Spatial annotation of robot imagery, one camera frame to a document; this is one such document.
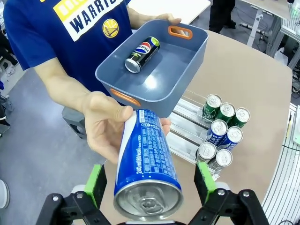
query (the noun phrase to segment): aluminum can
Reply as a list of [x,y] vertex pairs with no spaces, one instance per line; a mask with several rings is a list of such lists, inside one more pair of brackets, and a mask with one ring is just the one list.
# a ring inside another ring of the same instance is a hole
[[216,146],[210,142],[202,143],[197,150],[197,161],[208,163],[216,155]]
[[215,171],[219,171],[224,167],[229,166],[233,161],[233,156],[230,151],[221,149],[216,153],[216,157],[210,161],[209,167]]
[[228,123],[229,120],[234,116],[234,114],[235,114],[235,108],[233,104],[229,102],[224,102],[220,106],[217,119],[224,120],[225,123]]
[[227,132],[227,124],[223,120],[215,120],[207,131],[206,141],[218,145]]
[[125,122],[114,189],[114,207],[133,220],[172,215],[183,195],[159,117],[134,111]]
[[160,43],[155,37],[146,38],[128,57],[125,59],[125,67],[131,73],[139,73],[141,68],[159,50]]
[[215,120],[220,106],[222,104],[222,99],[219,95],[210,94],[206,97],[205,105],[202,109],[202,116],[208,120]]
[[229,121],[229,126],[242,128],[250,120],[250,112],[246,108],[238,108],[233,118]]
[[244,134],[241,128],[239,127],[230,127],[228,128],[227,134],[218,144],[218,147],[221,149],[231,150],[243,139]]

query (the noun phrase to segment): green gripper pad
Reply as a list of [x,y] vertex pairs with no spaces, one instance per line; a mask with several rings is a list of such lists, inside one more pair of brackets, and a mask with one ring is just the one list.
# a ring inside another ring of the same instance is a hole
[[210,194],[217,188],[206,163],[198,162],[196,164],[194,181],[201,203],[204,205],[208,201]]
[[85,185],[84,192],[92,198],[97,209],[100,208],[106,184],[107,179],[104,166],[94,165],[89,180]]

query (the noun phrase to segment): silver can top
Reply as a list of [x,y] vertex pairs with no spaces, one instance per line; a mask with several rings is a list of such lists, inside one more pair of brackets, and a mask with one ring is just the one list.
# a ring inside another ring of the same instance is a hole
[[233,155],[231,154],[230,151],[226,149],[221,149],[220,151],[217,152],[216,154],[216,162],[220,166],[229,166],[231,162],[233,161]]
[[222,99],[219,95],[210,94],[206,98],[206,102],[210,107],[218,108],[222,103]]
[[125,59],[125,67],[129,72],[134,74],[137,74],[141,71],[141,68],[137,62],[132,59]]
[[217,149],[210,142],[204,142],[198,148],[198,155],[204,159],[212,159],[216,155]]
[[229,102],[222,103],[220,110],[224,116],[231,117],[235,114],[235,108],[233,104]]
[[231,127],[227,131],[227,137],[234,143],[239,143],[243,139],[243,131],[239,127]]
[[223,120],[215,120],[211,123],[211,130],[216,135],[224,135],[226,134],[228,129],[227,124]]
[[113,204],[129,219],[153,221],[172,215],[182,202],[182,192],[175,185],[159,180],[139,180],[122,188]]
[[250,112],[246,108],[238,108],[235,113],[239,121],[246,123],[250,120]]

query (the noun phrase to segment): blue can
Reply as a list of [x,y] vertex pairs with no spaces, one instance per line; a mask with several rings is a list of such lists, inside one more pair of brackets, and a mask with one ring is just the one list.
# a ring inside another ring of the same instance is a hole
[[161,220],[183,195],[159,117],[140,109],[125,122],[114,188],[114,207],[133,220]]
[[223,120],[213,121],[209,130],[207,131],[206,141],[217,146],[217,144],[225,136],[227,130],[227,124]]
[[231,150],[243,139],[243,131],[239,127],[230,127],[227,134],[218,144],[221,149]]

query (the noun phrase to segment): green can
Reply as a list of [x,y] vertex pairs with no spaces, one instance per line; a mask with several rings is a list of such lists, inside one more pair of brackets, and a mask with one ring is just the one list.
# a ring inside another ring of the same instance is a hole
[[250,112],[246,108],[238,108],[235,115],[229,121],[228,127],[237,126],[242,128],[250,120]]
[[235,114],[235,108],[233,104],[229,102],[224,102],[220,106],[220,111],[217,114],[217,119],[223,120],[226,123],[230,121],[230,119],[234,116]]
[[208,120],[214,121],[217,118],[222,99],[219,95],[210,94],[206,98],[205,105],[202,109],[202,116]]

